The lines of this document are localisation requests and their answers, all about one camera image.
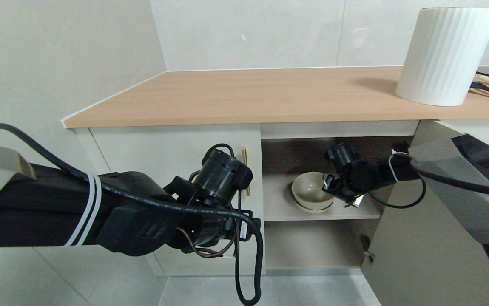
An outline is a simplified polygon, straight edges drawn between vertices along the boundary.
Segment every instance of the black cable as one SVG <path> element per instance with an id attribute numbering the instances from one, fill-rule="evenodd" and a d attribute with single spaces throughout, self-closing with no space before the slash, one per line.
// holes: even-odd
<path id="1" fill-rule="evenodd" d="M 231 155 L 231 157 L 235 157 L 235 152 L 233 152 L 233 148 L 228 145 L 227 143 L 218 143 L 216 145 L 213 145 L 212 147 L 210 147 L 207 152 L 205 153 L 205 157 L 203 159 L 206 159 L 207 157 L 209 157 L 212 153 L 212 151 L 214 149 L 218 149 L 219 147 L 225 147 L 229 150 L 229 155 Z"/>
<path id="2" fill-rule="evenodd" d="M 458 187 L 461 189 L 470 190 L 470 191 L 474 191 L 474 192 L 478 192 L 478 193 L 489 194 L 489 186 L 484 186 L 481 184 L 474 184 L 474 183 L 470 183 L 470 182 L 464 182 L 461 180 L 456 180 L 454 178 L 447 178 L 445 176 L 440 176 L 438 174 L 435 174 L 435 173 L 429 172 L 427 170 L 424 170 L 423 168 L 420 168 L 416 164 L 416 159 L 415 158 L 412 158 L 412 159 L 413 160 L 410 163 L 411 167 L 413 167 L 413 169 L 418 174 L 420 174 L 421 176 L 425 176 L 426 178 L 429 178 L 431 180 L 434 180 L 434 181 L 437 181 L 437 182 L 440 182 L 443 184 L 447 184 L 450 186 Z"/>
<path id="3" fill-rule="evenodd" d="M 12 134 L 20 138 L 23 142 L 25 142 L 29 147 L 31 147 L 31 149 L 35 150 L 42 157 L 44 157 L 49 162 L 56 165 L 56 167 L 67 172 L 71 176 L 74 176 L 75 178 L 82 180 L 84 182 L 89 182 L 86 173 L 62 161 L 54 154 L 52 154 L 50 151 L 48 151 L 46 148 L 44 148 L 42 145 L 40 145 L 33 138 L 31 138 L 29 135 L 25 134 L 20 129 L 18 129 L 17 127 L 12 126 L 10 124 L 0 123 L 0 130 L 7 130 L 8 132 L 11 132 Z M 252 298 L 252 300 L 245 300 L 241 294 L 239 296 L 239 299 L 241 300 L 241 302 L 243 302 L 243 304 L 247 306 L 254 305 L 260 300 L 260 296 L 262 294 L 262 291 L 260 289 L 260 277 L 262 275 L 262 260 L 264 257 L 264 239 L 262 237 L 262 233 L 260 232 L 260 229 L 256 226 L 256 224 L 254 224 L 254 222 L 252 221 L 252 219 L 250 219 L 250 217 L 244 215 L 243 213 L 235 212 L 231 210 L 205 208 L 205 207 L 188 207 L 185 205 L 160 201 L 157 199 L 145 198 L 141 195 L 128 192 L 127 190 L 123 190 L 116 186 L 112 186 L 111 184 L 107 184 L 106 182 L 101 183 L 101 188 L 116 196 L 122 196 L 124 198 L 137 201 L 138 203 L 150 207 L 157 207 L 160 209 L 179 211 L 181 213 L 192 213 L 195 215 L 222 215 L 224 217 L 233 217 L 245 221 L 250 226 L 250 230 L 252 230 L 252 232 L 256 236 L 256 266 L 254 267 L 254 297 Z"/>
<path id="4" fill-rule="evenodd" d="M 422 193 L 420 194 L 420 196 L 418 197 L 418 199 L 411 203 L 411 204 L 408 204 L 408 205 L 403 205 L 403 206 L 399 206 L 399 205 L 392 205 L 392 204 L 388 204 L 386 203 L 385 201 L 377 198 L 377 196 L 375 196 L 371 191 L 368 191 L 367 193 L 373 198 L 375 199 L 375 201 L 381 203 L 382 205 L 386 206 L 386 207 L 391 207 L 391 208 L 395 208 L 395 209 L 408 209 L 408 208 L 411 208 L 413 206 L 415 206 L 416 204 L 419 204 L 420 201 L 422 201 L 422 199 L 424 198 L 424 196 L 426 195 L 426 182 L 424 182 L 424 180 L 421 178 L 420 179 L 422 181 Z"/>
<path id="5" fill-rule="evenodd" d="M 197 170 L 197 171 L 192 172 L 192 174 L 190 174 L 190 178 L 188 178 L 188 180 L 190 182 L 192 182 L 192 180 L 196 178 L 196 176 L 199 174 L 200 171 L 201 170 Z"/>
<path id="6" fill-rule="evenodd" d="M 239 193 L 237 194 L 237 196 L 239 197 L 238 199 L 238 206 L 237 206 L 237 211 L 239 211 L 239 213 L 241 212 L 241 196 L 242 196 L 242 190 L 239 189 Z M 239 222 L 237 224 L 237 232 L 241 232 L 241 223 Z M 251 299 L 251 300 L 247 300 L 245 298 L 245 296 L 243 296 L 243 292 L 242 292 L 242 289 L 241 289 L 241 279 L 239 278 L 239 239 L 240 239 L 240 236 L 237 236 L 237 239 L 235 240 L 235 288 L 237 289 L 237 296 L 239 296 L 239 300 L 241 301 L 241 303 L 243 303 L 243 305 L 255 305 L 259 300 L 260 300 L 260 297 L 262 296 L 262 289 L 260 288 L 260 282 L 258 281 L 258 283 L 254 282 L 254 297 Z M 258 270 L 255 270 L 254 271 L 254 278 L 256 278 L 256 273 L 258 274 L 261 274 L 262 273 L 262 270 L 260 269 L 260 271 Z"/>

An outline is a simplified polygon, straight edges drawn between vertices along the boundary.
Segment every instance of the white cylindrical container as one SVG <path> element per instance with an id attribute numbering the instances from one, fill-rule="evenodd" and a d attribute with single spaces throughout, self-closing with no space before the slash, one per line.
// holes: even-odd
<path id="1" fill-rule="evenodd" d="M 461 105 L 488 40 L 489 8 L 420 10 L 396 95 L 429 105 Z"/>

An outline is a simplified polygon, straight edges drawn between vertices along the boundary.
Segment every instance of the white cabinet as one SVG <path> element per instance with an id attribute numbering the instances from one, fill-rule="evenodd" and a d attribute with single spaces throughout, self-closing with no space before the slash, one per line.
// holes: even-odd
<path id="1" fill-rule="evenodd" d="M 390 154 L 392 143 L 414 146 L 470 132 L 489 144 L 476 123 L 415 122 L 375 125 L 369 132 L 355 122 L 330 124 L 204 125 L 92 128 L 110 170 L 137 170 L 164 186 L 174 176 L 187 178 L 200 168 L 205 151 L 231 145 L 241 159 L 248 151 L 251 195 L 243 208 L 264 221 L 264 273 L 272 275 L 362 273 L 383 305 L 489 304 L 489 260 L 431 191 L 411 209 L 384 209 L 365 198 L 361 207 L 336 200 L 327 213 L 310 215 L 295 206 L 289 184 L 298 174 L 326 172 L 323 154 L 341 141 L 364 158 Z M 407 204 L 420 194 L 419 182 L 375 190 L 392 204 Z M 363 251 L 375 254 L 373 263 Z M 256 243 L 242 244 L 241 271 L 253 273 Z M 164 275 L 232 275 L 232 259 L 202 259 L 164 246 L 155 252 Z"/>
<path id="2" fill-rule="evenodd" d="M 254 217 L 264 219 L 259 124 L 92 128 L 91 133 L 112 172 L 143 172 L 162 187 L 174 176 L 187 179 L 190 173 L 199 170 L 205 152 L 212 145 L 231 145 L 239 160 L 242 160 L 241 148 L 246 147 L 254 178 L 250 196 L 243 192 L 242 207 L 252 210 Z M 237 206 L 236 201 L 233 198 L 233 207 Z M 224 242 L 227 241 L 221 241 L 217 247 L 221 249 Z M 154 254 L 165 275 L 233 275 L 234 272 L 233 259 L 203 259 L 168 246 Z M 255 258 L 254 238 L 241 243 L 242 275 L 253 274 Z"/>

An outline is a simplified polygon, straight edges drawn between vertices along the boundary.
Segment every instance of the white tape band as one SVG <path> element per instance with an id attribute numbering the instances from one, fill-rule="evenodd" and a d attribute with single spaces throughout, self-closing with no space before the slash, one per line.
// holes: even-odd
<path id="1" fill-rule="evenodd" d="M 97 217 L 99 207 L 101 206 L 101 180 L 98 176 L 94 176 L 93 179 L 95 180 L 95 206 L 93 207 L 93 211 L 89 217 L 88 224 L 85 226 L 82 236 L 80 237 L 80 240 L 78 240 L 76 246 L 81 246 L 84 243 L 84 240 L 87 238 L 89 230 L 93 225 L 93 221 L 95 221 L 95 217 Z"/>
<path id="2" fill-rule="evenodd" d="M 88 202 L 85 205 L 84 213 L 82 214 L 82 217 L 78 221 L 78 224 L 76 224 L 76 228 L 73 234 L 71 235 L 71 238 L 69 238 L 69 241 L 63 247 L 68 247 L 71 244 L 73 244 L 74 240 L 76 239 L 76 236 L 78 236 L 80 230 L 82 230 L 85 220 L 88 218 L 89 212 L 91 211 L 91 205 L 93 204 L 93 198 L 95 196 L 95 182 L 91 174 L 88 174 L 88 180 L 89 180 L 89 196 L 88 196 Z"/>

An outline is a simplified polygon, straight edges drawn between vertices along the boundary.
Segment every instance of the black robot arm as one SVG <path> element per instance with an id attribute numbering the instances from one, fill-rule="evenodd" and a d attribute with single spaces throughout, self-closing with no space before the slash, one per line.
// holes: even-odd
<path id="1" fill-rule="evenodd" d="M 322 190 L 347 204 L 363 194 L 396 182 L 421 179 L 404 153 L 389 157 L 361 159 L 348 143 L 340 143 L 325 153 L 332 162 L 336 176 L 329 174 Z"/>

